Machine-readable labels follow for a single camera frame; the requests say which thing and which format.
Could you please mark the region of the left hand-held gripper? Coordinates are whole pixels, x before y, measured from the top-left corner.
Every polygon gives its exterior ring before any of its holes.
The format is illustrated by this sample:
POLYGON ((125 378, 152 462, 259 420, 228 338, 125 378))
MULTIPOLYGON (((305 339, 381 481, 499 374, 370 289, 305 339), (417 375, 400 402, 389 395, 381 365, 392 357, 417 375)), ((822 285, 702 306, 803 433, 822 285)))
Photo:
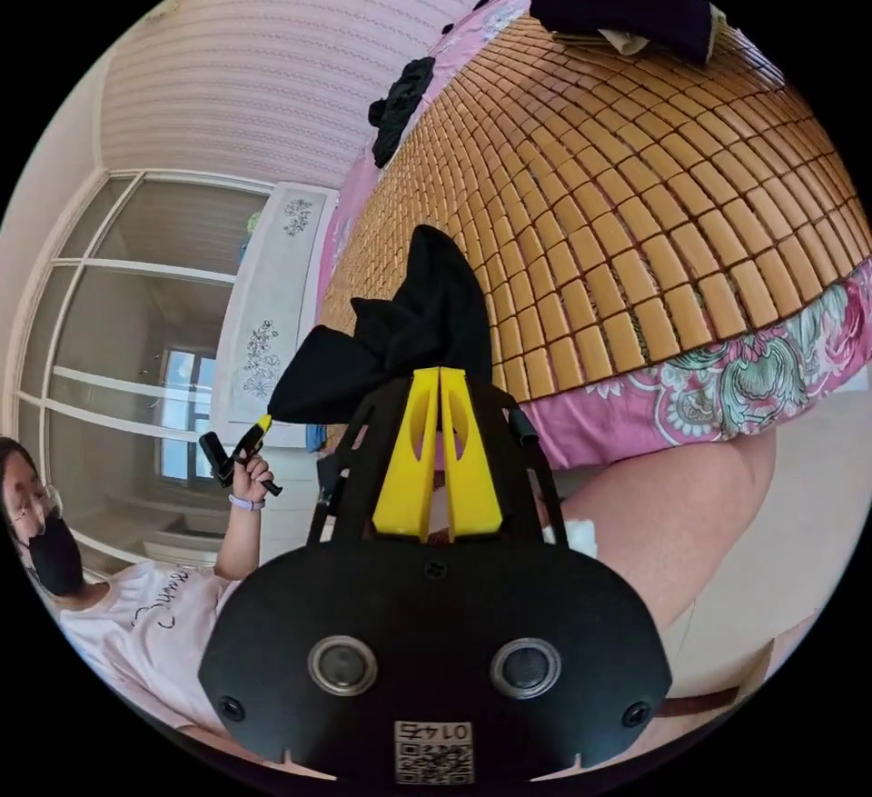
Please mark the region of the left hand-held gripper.
MULTIPOLYGON (((272 424, 272 417, 268 413, 263 414, 236 444, 232 452, 233 460, 243 465, 255 458, 262 450, 263 441, 266 434, 269 433, 272 424)), ((268 494, 282 493, 282 487, 277 485, 273 480, 264 480, 262 487, 268 494)))

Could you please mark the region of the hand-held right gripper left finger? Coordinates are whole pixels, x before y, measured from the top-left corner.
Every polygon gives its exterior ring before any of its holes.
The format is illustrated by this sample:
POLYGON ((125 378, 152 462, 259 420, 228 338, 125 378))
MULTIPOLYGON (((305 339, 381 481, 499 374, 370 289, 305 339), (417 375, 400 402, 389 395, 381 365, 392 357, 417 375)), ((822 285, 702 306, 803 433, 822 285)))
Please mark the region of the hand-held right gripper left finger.
POLYGON ((380 535, 429 535, 439 410, 440 369, 416 371, 372 515, 380 535))

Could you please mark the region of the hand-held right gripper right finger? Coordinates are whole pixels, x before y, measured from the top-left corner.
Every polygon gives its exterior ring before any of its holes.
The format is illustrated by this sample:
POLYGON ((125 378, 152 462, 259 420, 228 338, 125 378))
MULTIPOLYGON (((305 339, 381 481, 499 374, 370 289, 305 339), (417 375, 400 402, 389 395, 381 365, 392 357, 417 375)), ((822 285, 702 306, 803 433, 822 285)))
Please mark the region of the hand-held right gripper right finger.
POLYGON ((442 463, 448 505, 449 538, 493 536, 502 512, 466 374, 440 369, 442 463))

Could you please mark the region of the person's left hand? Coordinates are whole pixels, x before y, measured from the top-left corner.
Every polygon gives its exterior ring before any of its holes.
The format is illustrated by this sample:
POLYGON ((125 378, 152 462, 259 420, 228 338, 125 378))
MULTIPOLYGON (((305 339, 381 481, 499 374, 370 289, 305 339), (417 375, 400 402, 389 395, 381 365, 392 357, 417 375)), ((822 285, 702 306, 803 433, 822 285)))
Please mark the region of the person's left hand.
POLYGON ((262 487, 264 480, 273 480, 273 473, 259 453, 246 464, 234 463, 231 502, 249 512, 260 511, 268 495, 262 487))

